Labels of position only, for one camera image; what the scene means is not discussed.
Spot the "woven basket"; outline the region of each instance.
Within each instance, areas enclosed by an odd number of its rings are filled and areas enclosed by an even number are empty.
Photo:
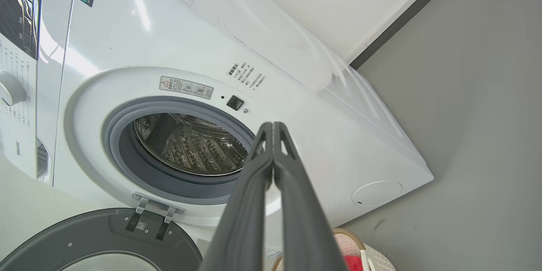
[[[362,258],[363,271],[395,271],[395,267],[382,253],[364,244],[356,234],[345,229],[333,229],[333,234],[343,256]],[[277,258],[271,271],[284,271],[282,256]]]

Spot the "stainless steel drum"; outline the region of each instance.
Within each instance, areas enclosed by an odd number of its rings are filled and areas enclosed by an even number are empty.
[[[186,173],[221,176],[240,171],[246,148],[219,126],[190,115],[157,113],[133,122],[137,139],[155,159]]]

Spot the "display screen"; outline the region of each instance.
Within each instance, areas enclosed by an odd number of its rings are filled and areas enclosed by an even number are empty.
[[[0,32],[37,59],[41,0],[0,0]]]

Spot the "washing machine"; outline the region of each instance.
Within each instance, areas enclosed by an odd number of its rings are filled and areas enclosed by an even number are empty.
[[[266,121],[290,130],[331,226],[433,179],[367,80],[271,0],[2,6],[3,153],[52,188],[135,208],[136,231],[152,209],[211,240]],[[273,254],[280,199],[271,186]]]

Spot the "black square door lock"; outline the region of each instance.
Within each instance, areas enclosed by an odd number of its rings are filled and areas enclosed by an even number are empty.
[[[239,108],[244,104],[244,101],[240,98],[238,98],[237,96],[235,95],[232,95],[232,97],[230,98],[230,100],[226,103],[226,105],[228,105],[228,107],[232,108],[232,109],[235,109],[236,111],[239,110]]]

